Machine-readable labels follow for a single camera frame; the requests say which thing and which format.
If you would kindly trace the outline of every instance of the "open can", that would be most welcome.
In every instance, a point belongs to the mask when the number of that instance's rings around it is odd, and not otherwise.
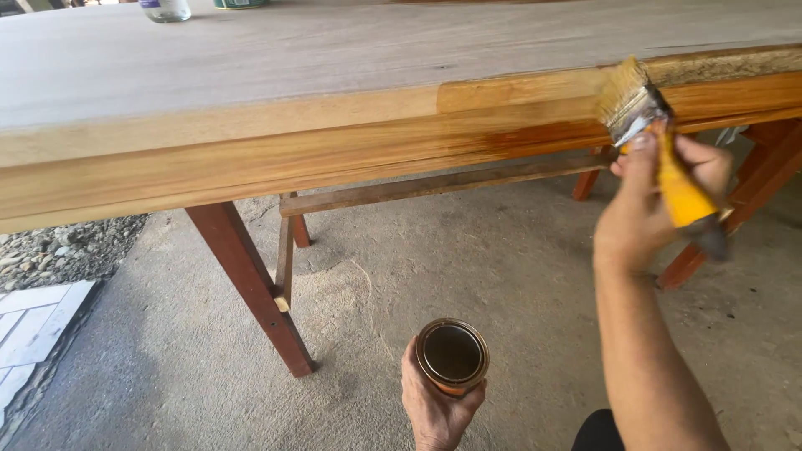
[[[482,335],[461,319],[440,318],[427,324],[418,334],[415,353],[431,382],[457,398],[476,388],[490,365]]]

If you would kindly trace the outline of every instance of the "concrete floor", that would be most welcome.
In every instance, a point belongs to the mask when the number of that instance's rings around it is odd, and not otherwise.
[[[661,295],[734,449],[799,449],[800,178],[738,232],[733,262]],[[399,358],[445,315],[491,350],[487,401],[460,449],[569,449],[607,405],[590,256],[617,186],[603,174],[577,203],[576,179],[309,215],[292,313],[321,367],[300,380],[186,214],[155,214],[10,449],[411,449]],[[238,203],[270,268],[276,203]]]

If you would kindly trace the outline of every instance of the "table leg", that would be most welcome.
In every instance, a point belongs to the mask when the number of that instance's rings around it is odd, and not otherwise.
[[[747,158],[753,168],[729,196],[735,207],[723,222],[725,233],[732,234],[755,211],[762,207],[802,167],[802,121],[770,151],[759,149],[759,156]],[[683,284],[704,263],[705,256],[696,246],[688,245],[660,274],[657,284],[663,290],[673,290]]]
[[[282,199],[287,197],[298,197],[298,192],[293,191],[292,193],[283,193],[280,194],[279,197]],[[292,221],[295,245],[297,247],[309,247],[311,245],[311,241],[309,240],[309,230],[306,228],[306,219],[303,218],[302,214],[292,217],[295,218],[294,221]]]
[[[605,155],[610,153],[612,149],[613,146],[611,145],[594,147],[590,149],[590,155]],[[576,186],[573,187],[573,199],[579,202],[586,200],[590,195],[590,190],[593,189],[593,184],[596,183],[596,179],[598,177],[599,169],[579,174],[579,180],[577,181]]]
[[[270,292],[273,280],[233,202],[186,211],[293,376],[311,374],[309,352],[290,314],[278,310]]]

